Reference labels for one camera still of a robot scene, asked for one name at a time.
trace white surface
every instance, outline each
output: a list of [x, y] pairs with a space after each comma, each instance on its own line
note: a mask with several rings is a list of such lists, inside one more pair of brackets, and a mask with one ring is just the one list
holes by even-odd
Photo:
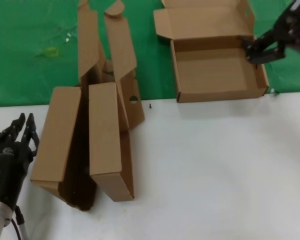
[[[135, 201], [99, 192], [80, 212], [28, 177], [18, 204], [31, 240], [300, 240], [300, 93], [143, 107]], [[0, 131], [33, 112], [41, 133], [47, 108], [0, 108]], [[12, 225], [1, 239], [17, 239]]]

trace folded cardboard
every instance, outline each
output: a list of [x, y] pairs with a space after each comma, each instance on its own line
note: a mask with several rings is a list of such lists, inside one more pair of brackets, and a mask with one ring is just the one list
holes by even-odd
[[124, 114], [132, 130], [145, 120], [135, 69], [136, 54], [128, 20], [122, 17], [125, 5], [116, 1], [104, 14], [111, 60], [106, 59], [98, 33], [98, 15], [81, 0], [78, 8], [78, 61], [80, 85], [84, 95], [88, 86], [116, 82]]
[[163, 0], [158, 36], [170, 39], [179, 103], [249, 99], [268, 87], [264, 65], [246, 61], [239, 35], [253, 38], [248, 0]]
[[134, 198], [130, 136], [119, 117], [123, 110], [116, 83], [89, 86], [90, 176], [115, 202]]
[[102, 83], [106, 54], [98, 32], [98, 13], [91, 11], [88, 0], [78, 5], [78, 74], [80, 86], [88, 97], [90, 84]]
[[82, 211], [92, 207], [96, 192], [87, 103], [79, 87], [54, 89], [31, 175], [32, 183]]
[[124, 103], [129, 128], [132, 130], [145, 120], [138, 81], [136, 80], [137, 59], [131, 38], [129, 23], [123, 17], [125, 9], [117, 0], [104, 13], [104, 22], [109, 42], [114, 80], [119, 96]]

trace green screen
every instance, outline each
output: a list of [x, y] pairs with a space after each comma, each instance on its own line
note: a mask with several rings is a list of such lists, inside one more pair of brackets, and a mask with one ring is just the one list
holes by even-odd
[[[99, 13], [99, 34], [110, 57], [104, 10], [114, 0], [90, 0]], [[176, 97], [170, 47], [158, 41], [153, 11], [160, 0], [123, 0], [137, 57], [143, 100]], [[289, 0], [250, 0], [255, 34], [269, 30]], [[0, 0], [0, 107], [48, 104], [55, 86], [78, 84], [78, 0]], [[300, 55], [266, 65], [270, 88], [300, 92]]]

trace cardboard box flap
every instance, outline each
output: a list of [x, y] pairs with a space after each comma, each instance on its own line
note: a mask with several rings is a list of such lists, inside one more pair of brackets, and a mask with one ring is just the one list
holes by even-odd
[[90, 85], [89, 97], [90, 175], [121, 172], [117, 85]]
[[156, 33], [172, 40], [253, 34], [254, 14], [247, 0], [235, 6], [180, 7], [154, 11]]
[[237, 0], [162, 0], [165, 8], [236, 6]]
[[88, 1], [81, 1], [78, 9], [78, 71], [79, 78], [99, 60], [98, 14], [91, 11]]
[[113, 73], [116, 81], [137, 67], [137, 59], [128, 20], [122, 17], [119, 11], [123, 11], [123, 3], [118, 0], [104, 14], [106, 33], [109, 42]]
[[53, 90], [31, 180], [63, 181], [80, 100], [78, 87], [56, 87]]

